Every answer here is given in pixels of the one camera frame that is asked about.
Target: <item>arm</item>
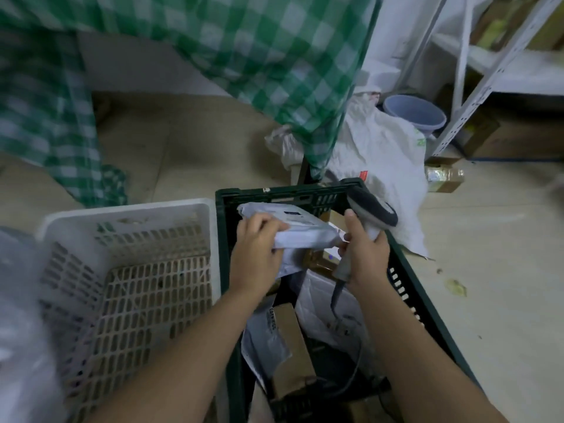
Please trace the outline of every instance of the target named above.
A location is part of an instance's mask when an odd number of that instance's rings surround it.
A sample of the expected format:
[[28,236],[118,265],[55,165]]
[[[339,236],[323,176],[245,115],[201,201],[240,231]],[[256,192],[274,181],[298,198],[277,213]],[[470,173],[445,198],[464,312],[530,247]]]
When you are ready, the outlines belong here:
[[275,234],[286,227],[267,214],[242,220],[229,291],[88,423],[203,421],[247,319],[274,283],[283,250],[271,249]]
[[407,422],[507,422],[483,392],[435,343],[387,279],[390,248],[371,242],[352,211],[345,213],[351,252],[349,290],[356,296],[375,349]]

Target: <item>white plastic crate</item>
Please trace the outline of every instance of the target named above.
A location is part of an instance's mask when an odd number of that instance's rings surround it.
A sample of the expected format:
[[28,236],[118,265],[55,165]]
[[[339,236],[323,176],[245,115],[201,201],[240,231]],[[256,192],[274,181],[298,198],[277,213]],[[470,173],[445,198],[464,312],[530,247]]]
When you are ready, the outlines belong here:
[[[191,199],[50,215],[43,317],[79,423],[221,295],[215,204]],[[228,421],[225,380],[209,418]]]

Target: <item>left hand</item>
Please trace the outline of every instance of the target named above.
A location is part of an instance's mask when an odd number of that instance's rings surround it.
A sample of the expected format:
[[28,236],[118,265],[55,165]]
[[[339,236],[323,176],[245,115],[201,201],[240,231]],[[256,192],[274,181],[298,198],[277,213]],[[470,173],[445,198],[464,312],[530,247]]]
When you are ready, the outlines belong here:
[[262,299],[276,279],[283,249],[272,250],[274,236],[289,226],[270,214],[258,213],[237,226],[237,243],[231,253],[229,290]]

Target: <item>hand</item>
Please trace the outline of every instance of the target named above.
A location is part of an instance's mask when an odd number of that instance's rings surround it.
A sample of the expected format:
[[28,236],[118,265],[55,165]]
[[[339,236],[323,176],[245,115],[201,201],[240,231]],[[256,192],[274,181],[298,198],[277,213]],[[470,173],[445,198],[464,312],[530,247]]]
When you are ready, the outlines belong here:
[[237,243],[231,253],[229,290],[262,299],[276,279],[283,249],[272,250],[274,236],[289,226],[270,214],[254,214],[237,226]]
[[345,224],[349,230],[345,234],[345,240],[349,243],[341,244],[339,255],[343,256],[345,250],[351,253],[351,279],[348,288],[357,296],[372,282],[388,282],[386,272],[390,245],[384,231],[372,242],[352,209],[345,211]]

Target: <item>white metal shelving unit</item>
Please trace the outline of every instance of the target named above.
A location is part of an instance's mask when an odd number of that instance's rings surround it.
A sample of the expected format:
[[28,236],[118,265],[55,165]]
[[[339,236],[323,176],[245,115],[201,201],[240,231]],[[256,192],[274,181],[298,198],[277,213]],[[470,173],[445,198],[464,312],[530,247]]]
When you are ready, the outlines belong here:
[[[406,84],[428,41],[458,58],[451,119],[427,152],[428,155],[434,156],[441,154],[491,92],[564,95],[564,68],[556,63],[557,53],[525,49],[562,0],[539,0],[523,25],[500,52],[491,52],[469,45],[474,0],[465,0],[464,22],[460,36],[433,34],[433,27],[441,14],[444,1],[441,0],[437,5],[437,11],[414,49],[414,55],[406,63],[405,73],[397,84],[397,88]],[[483,78],[468,99],[462,102],[467,66],[483,74]]]

